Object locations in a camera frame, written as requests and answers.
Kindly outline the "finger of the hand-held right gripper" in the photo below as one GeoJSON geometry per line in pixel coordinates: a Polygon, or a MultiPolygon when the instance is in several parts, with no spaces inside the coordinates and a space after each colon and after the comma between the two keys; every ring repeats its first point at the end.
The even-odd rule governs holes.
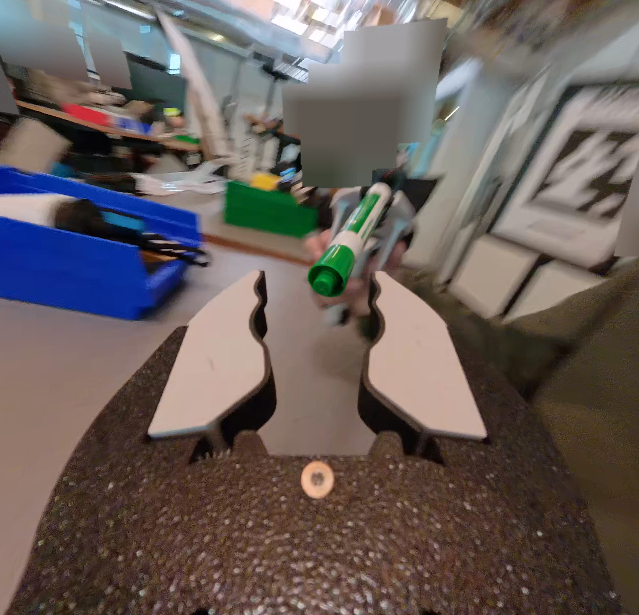
{"type": "Polygon", "coordinates": [[[406,193],[395,193],[381,224],[372,234],[370,258],[373,270],[385,270],[400,240],[413,233],[416,210],[406,193]]]}
{"type": "Polygon", "coordinates": [[[330,202],[332,216],[331,236],[337,235],[349,215],[359,205],[366,193],[367,188],[340,188],[332,196],[330,202]]]}

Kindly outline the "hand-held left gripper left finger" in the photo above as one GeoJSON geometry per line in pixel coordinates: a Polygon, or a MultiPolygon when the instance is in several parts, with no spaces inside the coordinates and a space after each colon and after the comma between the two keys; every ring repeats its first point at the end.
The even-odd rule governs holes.
{"type": "Polygon", "coordinates": [[[200,436],[229,448],[274,415],[265,273],[254,270],[209,301],[187,325],[148,437],[200,436]]]}

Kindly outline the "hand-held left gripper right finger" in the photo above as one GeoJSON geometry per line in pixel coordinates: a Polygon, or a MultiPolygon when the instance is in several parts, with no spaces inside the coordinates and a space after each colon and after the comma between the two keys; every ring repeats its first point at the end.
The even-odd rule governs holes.
{"type": "Polygon", "coordinates": [[[394,432],[403,448],[435,437],[484,443],[488,431],[448,326],[387,273],[371,276],[372,340],[365,351],[357,410],[374,433],[394,432]]]}

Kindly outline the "green dry erase marker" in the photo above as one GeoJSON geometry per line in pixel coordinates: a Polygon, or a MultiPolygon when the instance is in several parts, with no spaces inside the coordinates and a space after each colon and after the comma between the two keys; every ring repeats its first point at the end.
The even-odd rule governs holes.
{"type": "Polygon", "coordinates": [[[335,298],[343,293],[392,196],[393,191],[386,183],[377,182],[355,205],[320,259],[309,270],[308,282],[315,293],[326,298],[335,298]]]}

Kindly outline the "person's right hand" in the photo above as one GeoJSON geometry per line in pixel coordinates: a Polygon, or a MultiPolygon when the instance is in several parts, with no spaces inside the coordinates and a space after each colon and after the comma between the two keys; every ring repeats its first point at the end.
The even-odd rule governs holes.
{"type": "MultiPolygon", "coordinates": [[[[324,254],[328,247],[329,238],[329,230],[317,231],[305,238],[304,247],[311,265],[315,264],[324,254]]],[[[389,275],[397,275],[399,273],[399,269],[403,263],[403,256],[410,247],[412,238],[413,234],[411,233],[395,244],[383,269],[386,273],[389,275]]],[[[315,305],[321,309],[326,309],[338,304],[344,304],[350,310],[350,313],[355,316],[368,315],[369,281],[370,275],[377,269],[378,255],[378,252],[371,255],[359,277],[351,276],[346,288],[339,297],[323,297],[318,295],[313,289],[310,289],[310,294],[315,305]]]]}

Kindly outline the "green plastic bin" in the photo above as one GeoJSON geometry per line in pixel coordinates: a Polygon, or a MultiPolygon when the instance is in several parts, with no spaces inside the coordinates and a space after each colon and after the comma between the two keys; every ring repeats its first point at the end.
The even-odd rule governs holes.
{"type": "Polygon", "coordinates": [[[228,225],[298,239],[318,225],[316,209],[298,204],[290,194],[264,191],[234,180],[226,184],[223,219],[228,225]]]}

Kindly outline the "white foam panel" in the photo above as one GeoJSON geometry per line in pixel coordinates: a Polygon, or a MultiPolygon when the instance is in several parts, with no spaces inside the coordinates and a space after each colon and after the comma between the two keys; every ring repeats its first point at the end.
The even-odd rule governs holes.
{"type": "Polygon", "coordinates": [[[492,235],[474,241],[448,292],[476,315],[502,314],[539,259],[539,253],[492,235]]]}
{"type": "Polygon", "coordinates": [[[521,316],[538,313],[605,281],[605,277],[587,270],[561,261],[550,261],[535,270],[503,320],[511,322],[521,316]]]}

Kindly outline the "white tablet stand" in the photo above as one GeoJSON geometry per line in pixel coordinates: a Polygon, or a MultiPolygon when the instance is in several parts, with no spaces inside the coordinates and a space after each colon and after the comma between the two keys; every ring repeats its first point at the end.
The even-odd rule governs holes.
{"type": "Polygon", "coordinates": [[[206,161],[192,171],[180,171],[162,174],[135,173],[132,178],[135,189],[143,194],[166,197],[182,192],[195,192],[200,195],[215,195],[226,191],[228,180],[217,174],[222,164],[206,161]]]}

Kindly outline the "blue plastic bin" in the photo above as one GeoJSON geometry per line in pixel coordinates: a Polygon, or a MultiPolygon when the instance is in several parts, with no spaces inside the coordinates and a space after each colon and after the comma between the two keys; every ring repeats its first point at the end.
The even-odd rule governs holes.
{"type": "Polygon", "coordinates": [[[2,194],[63,194],[144,221],[138,244],[1,218],[1,297],[139,320],[160,306],[188,267],[206,267],[193,213],[58,178],[1,167],[2,194]]]}

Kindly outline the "light blue case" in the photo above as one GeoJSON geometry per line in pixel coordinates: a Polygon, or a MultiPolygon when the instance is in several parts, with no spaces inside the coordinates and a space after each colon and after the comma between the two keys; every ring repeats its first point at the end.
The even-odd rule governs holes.
{"type": "Polygon", "coordinates": [[[144,238],[146,226],[143,220],[126,213],[99,210],[100,231],[109,240],[128,244],[138,244],[144,238]]]}

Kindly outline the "black framed tag sign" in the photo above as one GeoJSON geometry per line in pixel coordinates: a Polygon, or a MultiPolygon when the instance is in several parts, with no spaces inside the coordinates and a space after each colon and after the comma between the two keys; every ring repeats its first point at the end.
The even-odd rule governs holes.
{"type": "Polygon", "coordinates": [[[566,87],[490,232],[583,268],[613,257],[638,167],[638,81],[566,87]]]}

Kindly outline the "printed instruction sheet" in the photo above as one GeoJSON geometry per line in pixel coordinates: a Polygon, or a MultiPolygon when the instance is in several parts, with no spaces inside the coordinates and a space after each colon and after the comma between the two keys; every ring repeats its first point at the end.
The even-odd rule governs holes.
{"type": "Polygon", "coordinates": [[[154,5],[154,12],[173,52],[180,56],[181,75],[187,81],[191,115],[199,124],[205,159],[230,158],[231,150],[222,113],[192,44],[158,4],[154,5]]]}

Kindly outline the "long wooden workbench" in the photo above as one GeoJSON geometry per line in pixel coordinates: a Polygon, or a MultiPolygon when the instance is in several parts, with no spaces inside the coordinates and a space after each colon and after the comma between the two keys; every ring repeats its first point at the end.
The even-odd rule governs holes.
{"type": "Polygon", "coordinates": [[[155,137],[152,135],[140,134],[134,131],[128,131],[123,129],[118,129],[116,127],[103,126],[98,124],[93,124],[91,122],[75,118],[70,116],[62,111],[58,111],[56,109],[44,108],[42,106],[37,106],[28,102],[24,102],[21,100],[15,101],[18,108],[23,109],[25,111],[31,111],[32,113],[39,114],[40,116],[48,116],[59,122],[74,125],[75,127],[83,127],[92,131],[98,131],[103,134],[107,134],[114,138],[128,138],[131,140],[140,140],[140,141],[149,141],[158,145],[162,145],[169,150],[179,151],[179,152],[194,152],[203,155],[203,148],[195,143],[189,143],[186,141],[176,140],[175,138],[169,137],[155,137]]]}

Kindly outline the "dark monitor screen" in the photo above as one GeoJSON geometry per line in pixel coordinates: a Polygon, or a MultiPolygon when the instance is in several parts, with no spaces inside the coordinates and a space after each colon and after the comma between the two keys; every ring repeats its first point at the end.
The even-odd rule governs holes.
{"type": "Polygon", "coordinates": [[[184,111],[187,100],[187,81],[178,74],[170,74],[153,60],[124,52],[130,72],[131,89],[120,88],[127,100],[159,102],[166,108],[184,111]]]}

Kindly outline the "white cylinder black cap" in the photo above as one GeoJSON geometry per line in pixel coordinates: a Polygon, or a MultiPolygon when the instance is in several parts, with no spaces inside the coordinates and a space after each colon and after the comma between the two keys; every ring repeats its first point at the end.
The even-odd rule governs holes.
{"type": "Polygon", "coordinates": [[[2,194],[1,217],[82,235],[98,235],[107,225],[91,201],[51,193],[2,194]]]}

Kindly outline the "red plastic bin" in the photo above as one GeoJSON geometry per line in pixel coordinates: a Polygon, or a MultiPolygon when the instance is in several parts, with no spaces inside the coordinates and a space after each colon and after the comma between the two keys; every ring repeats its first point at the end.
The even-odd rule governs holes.
{"type": "Polygon", "coordinates": [[[80,106],[73,103],[61,103],[60,109],[74,120],[81,120],[100,127],[111,127],[111,115],[101,109],[80,106]]]}

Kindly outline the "grey board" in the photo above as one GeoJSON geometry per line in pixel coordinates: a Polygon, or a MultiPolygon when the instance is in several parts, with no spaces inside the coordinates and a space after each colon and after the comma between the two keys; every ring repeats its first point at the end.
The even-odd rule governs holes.
{"type": "Polygon", "coordinates": [[[1,142],[1,166],[49,174],[71,147],[72,142],[51,127],[22,117],[10,127],[1,142]]]}

